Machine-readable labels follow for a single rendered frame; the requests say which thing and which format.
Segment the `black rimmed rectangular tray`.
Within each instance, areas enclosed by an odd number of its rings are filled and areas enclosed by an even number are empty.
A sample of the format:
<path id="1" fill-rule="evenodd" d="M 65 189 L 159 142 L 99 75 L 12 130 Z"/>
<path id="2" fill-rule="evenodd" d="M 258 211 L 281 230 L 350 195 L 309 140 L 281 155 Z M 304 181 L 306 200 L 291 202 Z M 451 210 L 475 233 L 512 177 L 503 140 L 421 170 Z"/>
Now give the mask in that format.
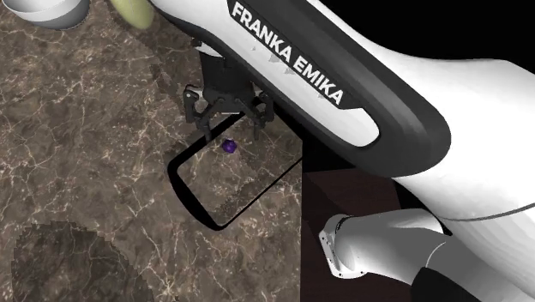
<path id="1" fill-rule="evenodd" d="M 242 112 L 211 131 L 211 142 L 201 136 L 170 160 L 167 175 L 184 208 L 203 226 L 221 231 L 300 163 L 304 131 L 281 111 L 260 130 L 258 140 Z M 236 142 L 233 154 L 222 149 L 225 139 Z"/>

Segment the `white bowl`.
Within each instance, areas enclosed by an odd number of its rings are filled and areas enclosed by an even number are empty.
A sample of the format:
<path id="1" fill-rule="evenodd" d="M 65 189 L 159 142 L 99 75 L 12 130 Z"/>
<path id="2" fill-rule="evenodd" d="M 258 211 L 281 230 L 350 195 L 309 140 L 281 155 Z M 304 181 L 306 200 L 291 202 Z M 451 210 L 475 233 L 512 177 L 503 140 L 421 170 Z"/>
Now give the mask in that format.
<path id="1" fill-rule="evenodd" d="M 66 30 L 85 20 L 90 0 L 2 0 L 2 4 L 35 26 Z"/>

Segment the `yellow-green rounded fruit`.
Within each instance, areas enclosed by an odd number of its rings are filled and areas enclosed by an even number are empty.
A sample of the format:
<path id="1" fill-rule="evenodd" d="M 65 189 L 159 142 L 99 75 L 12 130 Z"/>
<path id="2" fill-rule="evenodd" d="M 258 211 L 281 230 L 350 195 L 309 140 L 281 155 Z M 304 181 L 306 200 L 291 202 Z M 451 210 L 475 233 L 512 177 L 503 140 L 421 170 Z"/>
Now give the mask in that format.
<path id="1" fill-rule="evenodd" d="M 110 0 L 113 8 L 131 26 L 148 29 L 154 18 L 153 6 L 148 0 Z"/>

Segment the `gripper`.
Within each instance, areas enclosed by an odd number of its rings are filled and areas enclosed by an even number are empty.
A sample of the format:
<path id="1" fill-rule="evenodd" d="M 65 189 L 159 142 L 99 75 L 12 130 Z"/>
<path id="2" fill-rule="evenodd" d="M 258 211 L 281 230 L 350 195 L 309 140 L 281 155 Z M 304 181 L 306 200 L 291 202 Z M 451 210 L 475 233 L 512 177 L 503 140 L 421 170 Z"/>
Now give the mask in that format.
<path id="1" fill-rule="evenodd" d="M 265 92 L 257 96 L 248 76 L 230 59 L 211 56 L 200 52 L 203 89 L 187 85 L 183 91 L 183 103 L 186 122 L 195 123 L 206 142 L 211 142 L 213 135 L 210 120 L 216 114 L 217 107 L 223 113 L 242 111 L 253 123 L 253 137 L 260 138 L 260 130 L 274 120 L 274 101 Z M 196 110 L 197 101 L 204 98 L 209 104 L 202 111 Z"/>

